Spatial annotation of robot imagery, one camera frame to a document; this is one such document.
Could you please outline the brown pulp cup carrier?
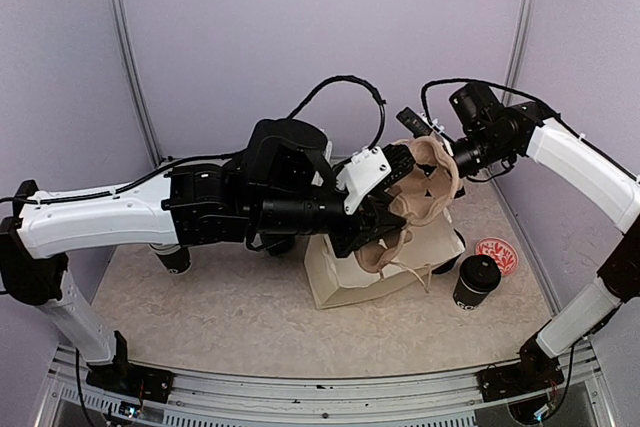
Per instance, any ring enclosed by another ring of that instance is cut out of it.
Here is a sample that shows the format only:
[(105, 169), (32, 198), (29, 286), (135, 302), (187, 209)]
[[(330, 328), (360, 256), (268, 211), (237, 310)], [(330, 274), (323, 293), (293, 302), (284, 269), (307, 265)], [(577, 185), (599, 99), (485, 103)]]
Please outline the brown pulp cup carrier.
[(402, 139), (393, 146), (406, 147), (415, 161), (410, 173), (390, 187), (389, 211), (406, 224), (397, 232), (382, 236), (354, 253), (360, 268), (380, 273), (413, 240), (413, 231), (433, 222), (454, 200), (462, 187), (458, 167), (443, 144), (432, 136)]

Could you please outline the cream paper takeout bag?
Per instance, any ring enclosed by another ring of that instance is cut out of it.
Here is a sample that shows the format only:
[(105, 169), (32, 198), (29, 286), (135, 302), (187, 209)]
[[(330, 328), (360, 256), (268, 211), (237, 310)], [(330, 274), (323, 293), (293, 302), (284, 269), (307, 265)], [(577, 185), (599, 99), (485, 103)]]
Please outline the cream paper takeout bag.
[(337, 258), (329, 237), (311, 237), (304, 266), (319, 310), (378, 299), (418, 282), (427, 291), (432, 271), (462, 252), (451, 216), (443, 211), (413, 231), (413, 240), (378, 274), (360, 268), (353, 254)]

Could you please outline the black paper coffee cup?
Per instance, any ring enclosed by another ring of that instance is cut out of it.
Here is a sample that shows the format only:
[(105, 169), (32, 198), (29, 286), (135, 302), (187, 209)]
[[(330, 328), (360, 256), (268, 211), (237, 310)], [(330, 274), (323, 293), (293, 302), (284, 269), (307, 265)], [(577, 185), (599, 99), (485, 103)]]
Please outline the black paper coffee cup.
[(490, 256), (467, 257), (460, 265), (459, 277), (453, 291), (455, 305), (466, 311), (475, 310), (497, 289), (501, 279), (501, 271)]

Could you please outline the black plastic cup lid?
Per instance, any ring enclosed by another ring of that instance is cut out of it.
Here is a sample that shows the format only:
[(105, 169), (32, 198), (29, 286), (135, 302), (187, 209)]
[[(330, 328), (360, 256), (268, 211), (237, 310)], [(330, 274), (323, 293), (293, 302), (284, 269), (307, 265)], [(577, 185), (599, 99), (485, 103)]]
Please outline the black plastic cup lid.
[(489, 293), (501, 282), (502, 274), (496, 262), (486, 255), (467, 257), (460, 265), (460, 279), (478, 293)]

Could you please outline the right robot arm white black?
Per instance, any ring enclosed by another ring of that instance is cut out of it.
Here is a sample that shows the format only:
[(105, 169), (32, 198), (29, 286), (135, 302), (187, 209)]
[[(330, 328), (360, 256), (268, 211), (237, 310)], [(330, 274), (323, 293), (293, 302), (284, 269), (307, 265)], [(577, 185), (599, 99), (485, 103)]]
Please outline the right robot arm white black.
[(571, 130), (543, 101), (526, 96), (523, 103), (506, 107), (493, 90), (474, 81), (449, 98), (464, 132), (452, 145), (460, 176), (471, 177), (496, 162), (512, 167), (517, 158), (527, 157), (571, 184), (622, 234), (595, 279), (534, 335), (534, 352), (513, 366), (512, 383), (531, 391), (549, 376), (549, 359), (638, 297), (639, 180)]

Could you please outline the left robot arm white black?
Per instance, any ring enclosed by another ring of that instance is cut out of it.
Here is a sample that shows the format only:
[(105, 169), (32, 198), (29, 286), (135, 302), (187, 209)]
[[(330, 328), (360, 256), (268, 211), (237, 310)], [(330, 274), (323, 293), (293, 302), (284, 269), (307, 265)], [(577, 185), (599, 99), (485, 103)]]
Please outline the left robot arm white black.
[(104, 326), (77, 291), (68, 253), (147, 244), (174, 271), (194, 246), (242, 243), (282, 251), (302, 235), (325, 234), (344, 258), (400, 231), (389, 188), (415, 161), (403, 145), (372, 146), (343, 165), (329, 142), (296, 119), (259, 121), (248, 145), (225, 163), (215, 156), (169, 162), (125, 184), (47, 192), (22, 183), (1, 223), (1, 278), (8, 294), (54, 322), (92, 368), (121, 392), (140, 381), (122, 336)]

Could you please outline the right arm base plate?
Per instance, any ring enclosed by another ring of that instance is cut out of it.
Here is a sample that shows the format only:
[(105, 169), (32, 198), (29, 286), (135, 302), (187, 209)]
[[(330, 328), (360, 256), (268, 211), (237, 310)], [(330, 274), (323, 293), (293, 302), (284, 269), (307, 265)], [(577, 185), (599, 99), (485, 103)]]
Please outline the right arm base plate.
[(527, 371), (522, 362), (491, 365), (477, 372), (476, 379), (484, 402), (545, 390), (565, 381), (559, 366), (551, 366), (541, 372)]

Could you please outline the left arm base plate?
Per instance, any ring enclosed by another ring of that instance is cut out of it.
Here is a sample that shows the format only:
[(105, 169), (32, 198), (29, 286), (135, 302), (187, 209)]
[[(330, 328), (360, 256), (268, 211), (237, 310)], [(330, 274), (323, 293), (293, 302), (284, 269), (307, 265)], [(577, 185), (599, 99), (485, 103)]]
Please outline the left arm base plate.
[(168, 402), (174, 373), (169, 370), (127, 364), (89, 366), (87, 384), (105, 391), (162, 404)]

